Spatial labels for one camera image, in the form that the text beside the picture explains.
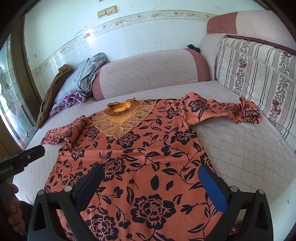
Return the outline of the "person's left hand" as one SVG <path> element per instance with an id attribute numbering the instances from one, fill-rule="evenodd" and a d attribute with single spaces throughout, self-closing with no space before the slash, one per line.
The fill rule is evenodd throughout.
<path id="1" fill-rule="evenodd" d="M 23 213 L 20 208 L 20 202 L 16 197 L 16 193 L 18 193 L 18 187 L 15 184 L 9 183 L 10 190 L 12 192 L 11 198 L 8 200 L 8 208 L 9 208 L 9 216 L 8 222 L 13 227 L 16 233 L 20 235 L 24 235 L 25 231 L 25 222 L 22 218 Z"/>

